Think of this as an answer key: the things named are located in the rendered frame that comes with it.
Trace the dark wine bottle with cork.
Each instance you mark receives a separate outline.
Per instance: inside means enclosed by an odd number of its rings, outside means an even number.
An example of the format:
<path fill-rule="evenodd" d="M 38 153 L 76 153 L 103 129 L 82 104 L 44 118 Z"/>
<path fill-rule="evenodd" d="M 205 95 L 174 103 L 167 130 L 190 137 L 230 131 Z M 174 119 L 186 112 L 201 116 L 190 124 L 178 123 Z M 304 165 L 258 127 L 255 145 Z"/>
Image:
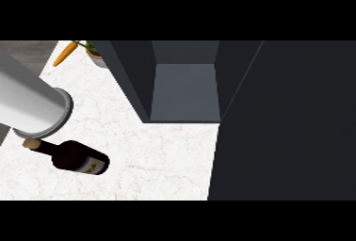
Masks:
<path fill-rule="evenodd" d="M 107 169 L 107 156 L 78 141 L 66 140 L 56 145 L 41 139 L 26 138 L 22 146 L 32 152 L 50 155 L 57 169 L 93 175 L 100 175 Z"/>

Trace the dark grey cabinet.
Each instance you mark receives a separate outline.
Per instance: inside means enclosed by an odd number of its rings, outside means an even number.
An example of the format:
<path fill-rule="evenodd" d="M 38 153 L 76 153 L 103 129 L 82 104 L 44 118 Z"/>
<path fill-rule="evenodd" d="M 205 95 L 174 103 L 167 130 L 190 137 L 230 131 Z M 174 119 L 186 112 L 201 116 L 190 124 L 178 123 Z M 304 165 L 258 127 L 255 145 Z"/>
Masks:
<path fill-rule="evenodd" d="M 260 40 L 97 40 L 106 67 L 144 123 L 218 123 Z"/>

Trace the orange carrot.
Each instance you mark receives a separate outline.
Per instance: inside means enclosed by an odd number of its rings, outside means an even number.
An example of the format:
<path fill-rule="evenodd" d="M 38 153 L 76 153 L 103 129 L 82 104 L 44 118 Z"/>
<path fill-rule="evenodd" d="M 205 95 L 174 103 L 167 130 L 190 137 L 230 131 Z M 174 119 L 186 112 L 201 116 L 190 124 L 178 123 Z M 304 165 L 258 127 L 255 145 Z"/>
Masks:
<path fill-rule="evenodd" d="M 73 52 L 76 47 L 78 47 L 78 43 L 71 41 L 71 43 L 66 45 L 66 47 L 63 48 L 63 50 L 59 53 L 59 56 L 53 62 L 53 67 L 57 67 L 57 65 L 68 58 L 68 56 L 71 55 L 71 53 Z"/>

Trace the potted green plant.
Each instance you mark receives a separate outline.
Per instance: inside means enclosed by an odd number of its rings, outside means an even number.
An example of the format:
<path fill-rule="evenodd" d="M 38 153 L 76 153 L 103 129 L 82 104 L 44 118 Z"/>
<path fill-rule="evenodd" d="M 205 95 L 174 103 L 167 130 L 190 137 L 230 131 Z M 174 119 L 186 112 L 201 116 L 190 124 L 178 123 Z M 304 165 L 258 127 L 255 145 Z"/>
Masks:
<path fill-rule="evenodd" d="M 103 61 L 103 58 L 97 52 L 97 49 L 93 45 L 93 42 L 91 41 L 87 41 L 85 43 L 81 43 L 78 40 L 76 40 L 76 44 L 84 48 L 85 50 L 85 53 L 94 63 L 94 65 L 100 68 L 106 68 L 106 63 Z"/>

